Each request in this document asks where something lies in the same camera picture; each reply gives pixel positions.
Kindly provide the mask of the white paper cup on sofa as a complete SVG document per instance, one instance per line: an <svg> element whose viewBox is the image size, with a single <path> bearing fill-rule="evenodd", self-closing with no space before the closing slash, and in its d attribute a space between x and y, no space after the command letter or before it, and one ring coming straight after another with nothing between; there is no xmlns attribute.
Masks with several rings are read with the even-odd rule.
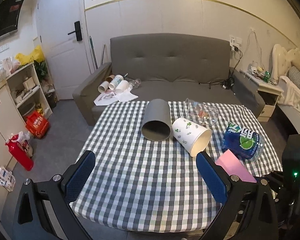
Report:
<svg viewBox="0 0 300 240"><path fill-rule="evenodd" d="M105 93L109 88L109 82L108 81L103 81L99 86L98 86L98 91L100 93Z"/></svg>

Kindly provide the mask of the checkered tablecloth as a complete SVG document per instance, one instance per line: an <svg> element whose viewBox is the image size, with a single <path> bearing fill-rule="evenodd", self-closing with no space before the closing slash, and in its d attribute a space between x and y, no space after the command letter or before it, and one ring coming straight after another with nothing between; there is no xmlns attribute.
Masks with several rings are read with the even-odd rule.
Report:
<svg viewBox="0 0 300 240"><path fill-rule="evenodd" d="M196 160L172 138L154 142L141 134L147 102L105 108L83 146L95 168L74 213L127 231L188 232L207 228L220 205L200 176Z"/></svg>

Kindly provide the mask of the empty clear bottle on sofa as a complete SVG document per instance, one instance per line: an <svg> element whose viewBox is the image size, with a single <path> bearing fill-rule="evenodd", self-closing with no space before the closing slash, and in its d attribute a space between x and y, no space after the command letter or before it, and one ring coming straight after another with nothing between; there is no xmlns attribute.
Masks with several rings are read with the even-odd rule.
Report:
<svg viewBox="0 0 300 240"><path fill-rule="evenodd" d="M141 80L140 79L135 79L135 80L130 80L129 81L129 89L133 90L133 89L137 89L139 88L141 85Z"/></svg>

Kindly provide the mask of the blue plastic water bottle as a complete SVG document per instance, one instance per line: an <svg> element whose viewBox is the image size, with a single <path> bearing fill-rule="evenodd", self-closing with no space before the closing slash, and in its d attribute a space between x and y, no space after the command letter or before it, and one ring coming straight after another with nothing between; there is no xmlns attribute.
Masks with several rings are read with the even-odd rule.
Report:
<svg viewBox="0 0 300 240"><path fill-rule="evenodd" d="M230 150L242 160L256 161L263 153L264 138L259 133L230 122L222 140L222 151Z"/></svg>

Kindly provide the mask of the red fire extinguisher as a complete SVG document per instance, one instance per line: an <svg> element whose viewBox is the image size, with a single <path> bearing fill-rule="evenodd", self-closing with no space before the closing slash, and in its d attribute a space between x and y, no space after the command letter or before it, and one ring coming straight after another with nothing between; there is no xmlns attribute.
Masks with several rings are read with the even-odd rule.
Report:
<svg viewBox="0 0 300 240"><path fill-rule="evenodd" d="M7 139L5 145L8 147L10 154L23 166L23 168L25 168L25 170L32 170L34 162L26 155L26 152L18 141Z"/></svg>

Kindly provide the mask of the grey cylindrical cup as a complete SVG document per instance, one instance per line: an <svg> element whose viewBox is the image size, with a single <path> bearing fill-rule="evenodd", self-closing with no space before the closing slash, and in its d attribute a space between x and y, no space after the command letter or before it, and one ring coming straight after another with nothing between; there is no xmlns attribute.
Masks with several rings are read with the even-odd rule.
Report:
<svg viewBox="0 0 300 240"><path fill-rule="evenodd" d="M164 141L171 136L171 130L169 104L162 99L150 101L143 115L142 135L150 141Z"/></svg>

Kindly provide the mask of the grey fabric sofa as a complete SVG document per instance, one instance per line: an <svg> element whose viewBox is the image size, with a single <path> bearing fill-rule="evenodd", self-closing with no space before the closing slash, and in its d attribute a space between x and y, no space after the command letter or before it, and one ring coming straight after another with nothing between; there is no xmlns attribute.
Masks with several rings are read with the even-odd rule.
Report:
<svg viewBox="0 0 300 240"><path fill-rule="evenodd" d="M265 102L243 76L230 67L230 43L185 34L138 34L110 39L111 61L102 64L73 92L87 124L104 107L96 106L98 86L110 75L140 79L133 93L140 101L162 99L243 105L259 116Z"/></svg>

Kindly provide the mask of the pink hexagonal cup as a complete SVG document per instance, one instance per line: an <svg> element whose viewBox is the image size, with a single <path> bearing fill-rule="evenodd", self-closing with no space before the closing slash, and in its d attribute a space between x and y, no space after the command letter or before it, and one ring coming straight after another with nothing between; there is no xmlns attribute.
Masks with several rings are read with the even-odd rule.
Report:
<svg viewBox="0 0 300 240"><path fill-rule="evenodd" d="M230 150L226 150L215 164L221 166L229 176L237 175L241 181L257 183L253 175Z"/></svg>

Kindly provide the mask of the red shopping bag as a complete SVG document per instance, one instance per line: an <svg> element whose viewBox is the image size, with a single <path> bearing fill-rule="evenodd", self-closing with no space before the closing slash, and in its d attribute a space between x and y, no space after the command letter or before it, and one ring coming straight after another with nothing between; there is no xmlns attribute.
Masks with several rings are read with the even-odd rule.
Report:
<svg viewBox="0 0 300 240"><path fill-rule="evenodd" d="M27 117L26 128L34 137L42 139L50 128L50 123L40 113L33 111Z"/></svg>

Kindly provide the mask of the white wall socket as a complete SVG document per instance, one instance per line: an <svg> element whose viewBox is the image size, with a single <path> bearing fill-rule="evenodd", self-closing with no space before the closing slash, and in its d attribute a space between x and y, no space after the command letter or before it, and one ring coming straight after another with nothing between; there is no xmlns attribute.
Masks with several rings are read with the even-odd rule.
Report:
<svg viewBox="0 0 300 240"><path fill-rule="evenodd" d="M241 47L242 46L242 38L236 37L235 35L229 35L229 43L230 46Z"/></svg>

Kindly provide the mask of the white open shelf unit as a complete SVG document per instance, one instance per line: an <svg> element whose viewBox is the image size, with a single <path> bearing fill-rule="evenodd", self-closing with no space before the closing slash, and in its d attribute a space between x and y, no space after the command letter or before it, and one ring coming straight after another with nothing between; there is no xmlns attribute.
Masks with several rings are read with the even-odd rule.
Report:
<svg viewBox="0 0 300 240"><path fill-rule="evenodd" d="M13 102L24 120L33 111L38 111L46 119L52 115L33 62L18 68L6 81Z"/></svg>

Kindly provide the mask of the clear plastic cup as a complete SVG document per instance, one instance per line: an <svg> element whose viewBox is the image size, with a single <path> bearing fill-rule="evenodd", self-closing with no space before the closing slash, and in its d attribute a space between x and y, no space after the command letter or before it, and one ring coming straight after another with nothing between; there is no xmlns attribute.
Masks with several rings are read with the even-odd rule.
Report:
<svg viewBox="0 0 300 240"><path fill-rule="evenodd" d="M219 110L207 103L186 99L184 101L183 115L186 119L202 126L213 126L218 121Z"/></svg>

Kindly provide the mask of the white paper cup green print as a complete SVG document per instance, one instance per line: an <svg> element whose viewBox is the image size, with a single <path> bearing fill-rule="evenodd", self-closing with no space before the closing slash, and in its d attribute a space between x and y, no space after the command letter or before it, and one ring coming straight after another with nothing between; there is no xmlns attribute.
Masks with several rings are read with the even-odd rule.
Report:
<svg viewBox="0 0 300 240"><path fill-rule="evenodd" d="M172 124L173 136L185 148L191 157L206 149L212 131L185 118L178 118Z"/></svg>

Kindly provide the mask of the green bottle on nightstand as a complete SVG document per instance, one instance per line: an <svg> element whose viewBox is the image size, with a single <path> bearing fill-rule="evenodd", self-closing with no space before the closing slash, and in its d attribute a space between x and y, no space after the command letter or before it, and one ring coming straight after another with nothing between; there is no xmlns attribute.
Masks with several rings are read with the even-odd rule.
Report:
<svg viewBox="0 0 300 240"><path fill-rule="evenodd" d="M263 74L263 81L265 83L268 83L270 80L270 73L268 71L265 71L264 74Z"/></svg>

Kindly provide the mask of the bed with white sheets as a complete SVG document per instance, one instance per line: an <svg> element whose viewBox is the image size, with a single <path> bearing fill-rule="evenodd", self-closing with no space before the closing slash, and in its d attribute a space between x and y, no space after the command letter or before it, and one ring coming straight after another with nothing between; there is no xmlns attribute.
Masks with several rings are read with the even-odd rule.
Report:
<svg viewBox="0 0 300 240"><path fill-rule="evenodd" d="M287 119L300 134L300 89L288 77L290 68L294 66L300 71L300 49L287 50L275 44L272 51L271 77L283 90L279 97L279 107Z"/></svg>

